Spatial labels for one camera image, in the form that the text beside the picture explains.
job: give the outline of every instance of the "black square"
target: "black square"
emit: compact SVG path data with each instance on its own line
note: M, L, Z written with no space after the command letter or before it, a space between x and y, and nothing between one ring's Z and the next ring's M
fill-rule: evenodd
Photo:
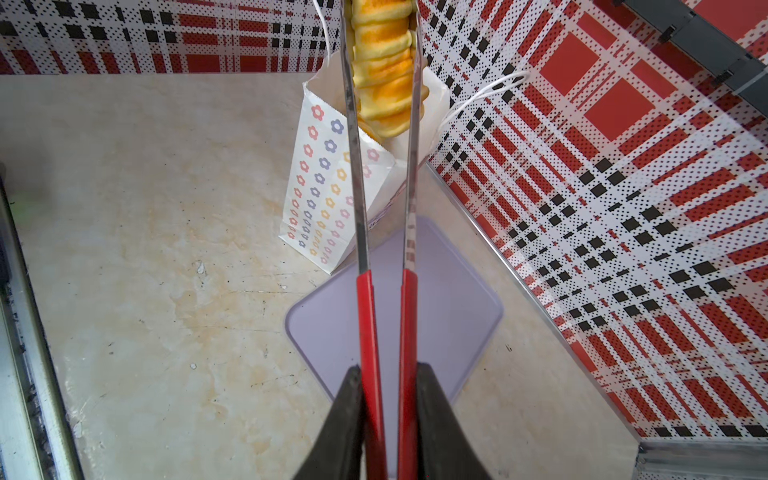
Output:
M745 425L744 428L753 437L768 437L768 432L761 425Z
M107 39L107 32L104 31L104 27L90 27L90 29L91 29L91 36L94 38L94 40Z
M67 29L69 38L85 38L83 29L80 28L80 25L64 25L64 27Z
M669 235L670 233L677 230L677 228L674 227L674 225L669 221L665 221L663 223L659 223L657 226L654 227L658 233L661 233L662 235Z
M16 37L18 36L18 33L11 22L4 20L3 22L0 22L0 35Z
M700 298L702 296L706 296L704 291L700 287L698 287L698 286L692 286L691 288L686 288L683 291L685 292L686 295L688 295L688 297L691 300L695 300L695 299Z
M69 2L53 2L53 3L54 3L54 5L56 5L56 10L58 11L58 16L60 16L60 17L74 17L74 8L72 8L72 4L71 3L69 3Z
M654 238L648 232L643 232L643 233L640 233L639 235L635 235L634 239L637 240L637 242L640 245L645 245L646 243L650 243L654 241Z
M83 16L86 18L95 18L98 20L98 10L96 9L96 5L93 5L92 3L81 3L80 9L83 11Z
M596 186L592 187L592 194L596 197L601 196L607 191L608 189L603 184L597 184Z
M733 288L733 285L731 285L730 282L728 280L725 280L724 278L712 280L711 282L707 282L707 283L718 293L724 292L726 290L730 290Z
M607 158L604 158L603 160L597 162L595 164L595 167L597 167L599 171L605 172L607 169L611 168L611 165L613 164L610 161L608 161Z
M611 182L611 185L618 185L624 178L626 177L621 172L614 172L608 177L608 181Z
M688 427L672 427L672 428L681 437L692 437L692 436L694 436L694 434L690 432Z
M733 425L718 425L726 437L740 437L741 432Z
M141 21L144 23L154 23L154 15L151 10L139 10Z
M629 220L625 220L621 222L622 225L624 225L624 228L627 229L627 232L631 232L632 230L638 228L640 226L640 222L637 221L635 217L632 217Z
M629 291L632 292L632 295L635 296L645 295L648 293L648 291L642 285L635 285L630 288Z
M690 280L690 276L685 273L685 270L678 270L677 272L670 273L670 277L672 277L672 280L674 280L675 283L682 283Z
M660 308L661 308L661 307L659 306L659 304L658 304L658 303L656 303L656 300L645 300L645 301L643 302L643 306L644 306L644 307L645 307L645 309L646 309L646 310L648 310L649 312L653 312L654 310L658 310L658 309L660 309Z
M698 273L701 276L707 275L708 273L716 272L717 268L712 263L709 262L702 262L698 265L694 265L694 270L696 270L696 273Z
M651 207L643 211L643 217L645 217L645 220L648 220L649 222L654 218L660 217L660 216L661 216L661 213L656 207Z

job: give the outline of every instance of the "purple cutting board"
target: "purple cutting board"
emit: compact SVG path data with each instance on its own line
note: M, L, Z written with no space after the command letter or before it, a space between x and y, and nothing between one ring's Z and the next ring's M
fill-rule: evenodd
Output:
M453 402L504 308L432 221L418 218L417 238L419 361L432 365ZM371 252L387 466L393 478L397 469L402 242L400 230ZM356 278L355 263L292 306L286 315L288 337L331 399L347 369L360 361Z

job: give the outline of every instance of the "metal frame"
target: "metal frame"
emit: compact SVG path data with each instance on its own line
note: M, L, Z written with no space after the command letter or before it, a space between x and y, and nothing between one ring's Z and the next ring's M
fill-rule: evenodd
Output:
M35 304L13 217L0 181L0 240L7 265L0 328L3 376L0 459L6 480L55 478L82 480L64 401L58 387L45 331ZM15 450L17 445L23 450Z

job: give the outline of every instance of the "red tong handle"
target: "red tong handle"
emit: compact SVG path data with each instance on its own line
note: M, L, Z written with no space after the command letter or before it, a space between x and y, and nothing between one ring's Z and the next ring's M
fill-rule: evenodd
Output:
M373 305L373 278L370 270L357 277L357 313L362 393L366 400L367 416L366 471L369 480L387 480L379 341L376 338L376 309Z
M419 424L416 420L416 298L419 278L402 271L400 287L400 400L398 411L397 479L415 480Z

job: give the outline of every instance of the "marble surface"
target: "marble surface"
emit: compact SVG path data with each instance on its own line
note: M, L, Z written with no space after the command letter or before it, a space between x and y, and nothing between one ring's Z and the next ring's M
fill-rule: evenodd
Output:
M0 78L0 161L86 478L290 478L309 451L330 404L283 319L328 276L276 237L307 78ZM505 305L455 404L489 473L629 479L632 435L419 179L419 213Z

